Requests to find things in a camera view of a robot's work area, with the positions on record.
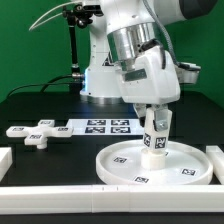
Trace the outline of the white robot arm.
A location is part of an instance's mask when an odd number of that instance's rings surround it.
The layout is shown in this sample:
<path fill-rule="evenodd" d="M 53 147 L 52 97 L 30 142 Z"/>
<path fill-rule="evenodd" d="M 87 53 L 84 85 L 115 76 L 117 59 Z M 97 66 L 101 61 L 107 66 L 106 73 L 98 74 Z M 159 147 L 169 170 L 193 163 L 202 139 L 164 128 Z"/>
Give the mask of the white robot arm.
<path fill-rule="evenodd" d="M 105 18 L 112 63 L 121 96 L 138 117 L 162 132 L 168 129 L 167 104 L 180 98 L 180 76 L 197 77 L 201 68 L 177 60 L 168 24 L 209 14 L 218 0 L 84 0 L 84 9 Z"/>

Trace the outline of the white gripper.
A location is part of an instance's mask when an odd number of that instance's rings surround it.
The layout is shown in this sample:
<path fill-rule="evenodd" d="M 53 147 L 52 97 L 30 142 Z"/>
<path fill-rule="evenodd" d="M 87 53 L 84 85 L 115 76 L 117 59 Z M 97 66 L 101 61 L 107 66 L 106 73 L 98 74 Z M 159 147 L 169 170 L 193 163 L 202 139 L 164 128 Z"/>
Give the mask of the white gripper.
<path fill-rule="evenodd" d="M 155 46 L 145 51 L 134 63 L 133 71 L 119 71 L 117 75 L 121 96 L 126 103 L 135 103 L 134 111 L 141 127 L 145 126 L 145 104 L 167 104 L 180 98 L 180 86 L 170 54 Z M 165 109 L 154 111 L 154 128 L 166 131 L 170 128 L 172 112 Z"/>

